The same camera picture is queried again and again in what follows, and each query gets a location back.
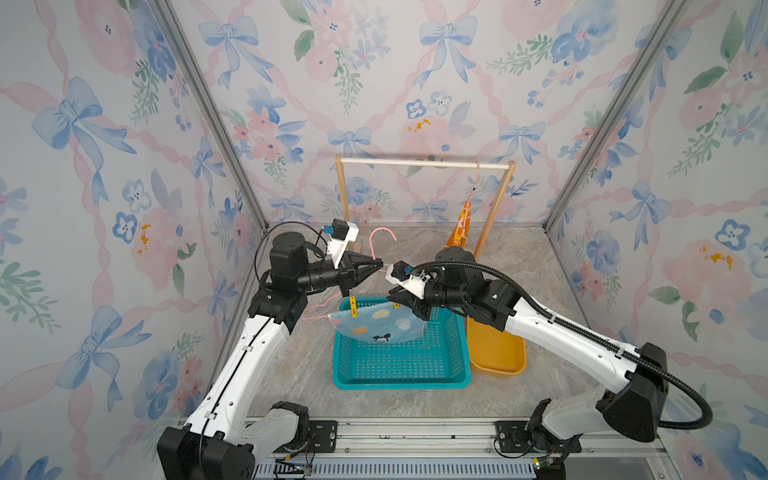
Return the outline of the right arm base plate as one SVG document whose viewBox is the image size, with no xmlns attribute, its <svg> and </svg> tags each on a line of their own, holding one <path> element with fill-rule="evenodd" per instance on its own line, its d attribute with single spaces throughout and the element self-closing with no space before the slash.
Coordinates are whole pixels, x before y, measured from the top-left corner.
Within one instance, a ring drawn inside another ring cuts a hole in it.
<svg viewBox="0 0 768 480">
<path fill-rule="evenodd" d="M 558 440 L 543 431 L 536 430 L 531 433 L 527 420 L 498 420 L 493 425 L 495 429 L 494 449 L 506 456 L 582 452 L 582 445 L 578 438 Z"/>
</svg>

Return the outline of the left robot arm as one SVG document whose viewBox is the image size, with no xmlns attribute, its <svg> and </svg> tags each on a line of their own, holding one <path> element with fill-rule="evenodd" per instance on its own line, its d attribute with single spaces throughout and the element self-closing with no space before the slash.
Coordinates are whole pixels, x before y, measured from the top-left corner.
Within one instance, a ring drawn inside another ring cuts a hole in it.
<svg viewBox="0 0 768 480">
<path fill-rule="evenodd" d="M 276 451 L 308 450 L 306 407 L 281 401 L 247 423 L 250 406 L 276 354 L 304 313 L 311 295 L 350 291 L 378 272 L 383 262 L 348 250 L 359 229 L 336 219 L 323 230 L 324 248 L 298 232 L 274 238 L 269 268 L 248 308 L 239 339 L 200 405 L 181 427 L 161 435 L 157 452 L 167 479 L 251 479 Z"/>
</svg>

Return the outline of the light blue towel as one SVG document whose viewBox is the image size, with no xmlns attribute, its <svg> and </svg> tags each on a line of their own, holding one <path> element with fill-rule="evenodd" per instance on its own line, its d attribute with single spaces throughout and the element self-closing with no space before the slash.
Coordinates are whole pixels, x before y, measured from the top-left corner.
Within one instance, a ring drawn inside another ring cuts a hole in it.
<svg viewBox="0 0 768 480">
<path fill-rule="evenodd" d="M 423 337 L 427 322 L 416 318 L 408 309 L 394 309 L 393 303 L 357 306 L 358 317 L 348 310 L 329 316 L 336 332 L 343 337 L 364 343 L 404 343 Z"/>
</svg>

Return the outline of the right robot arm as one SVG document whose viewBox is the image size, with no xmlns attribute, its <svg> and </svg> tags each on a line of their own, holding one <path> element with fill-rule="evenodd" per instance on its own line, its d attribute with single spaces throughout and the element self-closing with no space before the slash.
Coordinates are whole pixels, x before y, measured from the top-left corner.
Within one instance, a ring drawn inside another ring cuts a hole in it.
<svg viewBox="0 0 768 480">
<path fill-rule="evenodd" d="M 613 431 L 649 443 L 657 436 L 667 394 L 658 373 L 662 352 L 616 342 L 544 307 L 502 272 L 466 260 L 389 266 L 388 298 L 426 319 L 434 309 L 459 312 L 479 324 L 530 341 L 587 373 L 598 388 L 565 400 L 545 399 L 527 431 L 545 450 L 574 437 Z"/>
</svg>

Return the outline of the pink hanger with blue towel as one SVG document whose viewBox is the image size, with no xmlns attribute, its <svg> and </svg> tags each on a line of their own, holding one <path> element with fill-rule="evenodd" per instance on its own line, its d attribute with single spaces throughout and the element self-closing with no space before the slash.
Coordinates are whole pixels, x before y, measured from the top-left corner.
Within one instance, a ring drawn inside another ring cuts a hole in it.
<svg viewBox="0 0 768 480">
<path fill-rule="evenodd" d="M 351 293 L 355 293 L 361 285 L 365 285 L 369 282 L 370 279 L 372 279 L 376 274 L 378 273 L 385 273 L 387 271 L 388 265 L 384 262 L 384 260 L 381 257 L 377 257 L 375 253 L 374 248 L 374 240 L 373 238 L 375 235 L 379 232 L 387 232 L 393 242 L 397 242 L 398 238 L 393 232 L 391 228 L 388 227 L 377 227 L 374 228 L 369 236 L 368 236 L 368 245 L 370 250 L 370 256 L 373 260 L 380 260 L 381 264 L 379 265 L 379 268 L 374 270 L 372 266 L 365 266 L 363 268 L 363 273 L 358 278 L 356 284 L 350 289 L 350 292 L 347 294 L 344 294 L 342 291 L 339 291 L 338 293 L 335 293 L 333 295 L 331 294 L 324 294 L 321 300 L 314 304 L 310 305 L 304 312 L 304 314 L 301 317 L 301 320 L 304 322 L 312 322 L 314 320 L 323 319 L 330 316 L 330 308 L 334 304 L 335 301 L 339 300 L 341 301 L 343 298 L 348 298 Z"/>
</svg>

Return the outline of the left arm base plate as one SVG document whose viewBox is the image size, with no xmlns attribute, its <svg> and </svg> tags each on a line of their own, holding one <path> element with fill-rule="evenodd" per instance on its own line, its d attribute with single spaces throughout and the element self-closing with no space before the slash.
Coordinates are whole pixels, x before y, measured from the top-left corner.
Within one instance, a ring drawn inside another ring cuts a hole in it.
<svg viewBox="0 0 768 480">
<path fill-rule="evenodd" d="M 338 440 L 339 423 L 336 420 L 301 420 L 298 437 L 281 445 L 273 453 L 296 455 L 300 452 L 334 453 Z"/>
</svg>

